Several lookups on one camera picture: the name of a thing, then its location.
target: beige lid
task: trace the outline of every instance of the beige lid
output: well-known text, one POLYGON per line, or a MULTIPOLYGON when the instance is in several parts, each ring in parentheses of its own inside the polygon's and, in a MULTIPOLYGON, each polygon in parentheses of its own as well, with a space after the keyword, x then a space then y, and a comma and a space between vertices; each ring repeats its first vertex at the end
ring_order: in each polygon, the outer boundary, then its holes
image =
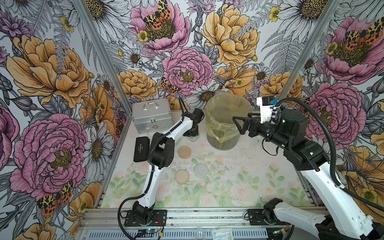
POLYGON ((179 170, 175 174, 175 180, 180 185, 186 184, 189 180, 189 173, 185 170, 179 170))
POLYGON ((181 157, 182 159, 187 159, 191 155, 192 155, 191 148, 187 146, 182 146, 181 148, 179 148, 179 157, 181 157))

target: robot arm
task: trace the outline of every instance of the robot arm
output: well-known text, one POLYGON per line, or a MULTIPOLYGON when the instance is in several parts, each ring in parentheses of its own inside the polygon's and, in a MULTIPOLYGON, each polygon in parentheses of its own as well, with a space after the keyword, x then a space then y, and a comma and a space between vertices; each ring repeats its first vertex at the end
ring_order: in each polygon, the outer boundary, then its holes
POLYGON ((316 215, 292 207, 280 199, 268 202, 265 218, 289 222, 297 225, 319 239, 376 239, 377 233, 372 217, 366 216, 353 198, 336 186, 329 173, 330 164, 327 154, 316 142, 305 138, 308 119, 299 110, 284 109, 276 124, 268 122, 276 109, 273 97, 257 99, 260 116, 248 114, 248 118, 233 117, 241 134, 249 130, 249 136, 262 136, 284 150, 284 156, 293 163, 296 170, 311 183, 321 197, 330 216, 316 215))
POLYGON ((135 211, 135 217, 143 224, 147 225, 151 218, 155 206, 155 196, 157 187, 161 180, 165 167, 168 167, 174 158, 175 142, 181 136, 197 136, 199 134, 198 123, 202 120, 204 113, 200 109, 195 109, 193 113, 183 113, 180 120, 169 130, 163 133, 155 133, 152 138, 147 178, 145 188, 142 191, 142 197, 134 204, 132 209, 135 211))

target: yellow plastic bag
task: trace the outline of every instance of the yellow plastic bag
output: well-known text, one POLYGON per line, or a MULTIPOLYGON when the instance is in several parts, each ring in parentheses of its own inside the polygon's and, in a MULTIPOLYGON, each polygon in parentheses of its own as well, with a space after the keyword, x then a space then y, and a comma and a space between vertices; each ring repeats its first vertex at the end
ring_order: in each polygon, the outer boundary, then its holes
POLYGON ((213 96, 205 106, 208 142, 220 150, 233 148, 240 133, 232 117, 246 117, 252 110, 251 104, 243 97, 230 93, 213 96))

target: case handle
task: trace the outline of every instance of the case handle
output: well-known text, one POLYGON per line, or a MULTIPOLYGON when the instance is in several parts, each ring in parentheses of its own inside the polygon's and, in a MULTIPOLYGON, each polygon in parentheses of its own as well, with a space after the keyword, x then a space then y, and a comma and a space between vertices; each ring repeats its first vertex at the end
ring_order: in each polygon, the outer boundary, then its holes
POLYGON ((145 103, 144 106, 143 106, 143 110, 147 110, 147 106, 146 106, 146 105, 147 105, 147 104, 152 104, 152 103, 156 104, 156 105, 155 105, 156 109, 159 108, 159 105, 158 105, 156 102, 151 102, 151 103, 145 103))

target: silver toolbox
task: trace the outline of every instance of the silver toolbox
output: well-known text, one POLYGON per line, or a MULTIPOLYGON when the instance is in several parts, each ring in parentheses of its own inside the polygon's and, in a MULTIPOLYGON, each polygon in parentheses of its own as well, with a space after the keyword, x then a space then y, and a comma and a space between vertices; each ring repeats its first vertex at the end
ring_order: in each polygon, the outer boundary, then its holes
POLYGON ((133 104, 132 121, 139 134, 169 129, 173 123, 168 99, 162 98, 133 104))

